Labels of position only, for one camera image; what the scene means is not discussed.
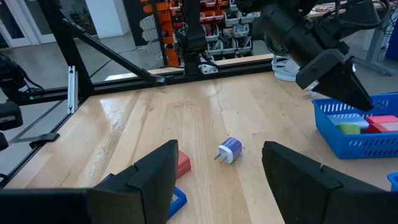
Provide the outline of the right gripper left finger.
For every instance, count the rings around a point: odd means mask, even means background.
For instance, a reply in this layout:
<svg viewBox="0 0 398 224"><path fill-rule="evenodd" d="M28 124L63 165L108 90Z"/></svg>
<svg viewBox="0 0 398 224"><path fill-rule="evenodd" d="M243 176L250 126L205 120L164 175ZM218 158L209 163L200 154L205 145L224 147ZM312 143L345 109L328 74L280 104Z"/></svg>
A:
<svg viewBox="0 0 398 224"><path fill-rule="evenodd" d="M94 187L4 189L1 223L165 223L177 165L173 139Z"/></svg>

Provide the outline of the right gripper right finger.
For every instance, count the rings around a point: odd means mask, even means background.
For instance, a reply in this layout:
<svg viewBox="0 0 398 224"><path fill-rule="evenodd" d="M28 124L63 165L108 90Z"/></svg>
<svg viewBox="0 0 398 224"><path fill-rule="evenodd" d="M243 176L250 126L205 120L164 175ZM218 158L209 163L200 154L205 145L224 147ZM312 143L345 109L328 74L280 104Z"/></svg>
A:
<svg viewBox="0 0 398 224"><path fill-rule="evenodd" d="M397 223L397 192L386 191L274 141L262 165L285 223Z"/></svg>

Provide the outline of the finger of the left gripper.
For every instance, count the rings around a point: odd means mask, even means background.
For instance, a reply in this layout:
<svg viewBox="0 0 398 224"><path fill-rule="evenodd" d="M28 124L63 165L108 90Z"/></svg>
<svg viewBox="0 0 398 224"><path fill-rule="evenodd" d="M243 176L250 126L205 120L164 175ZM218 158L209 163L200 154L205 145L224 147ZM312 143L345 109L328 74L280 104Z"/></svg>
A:
<svg viewBox="0 0 398 224"><path fill-rule="evenodd" d="M354 57L338 63L319 79L319 93L345 103L361 111L373 109L368 92L353 70Z"/></svg>

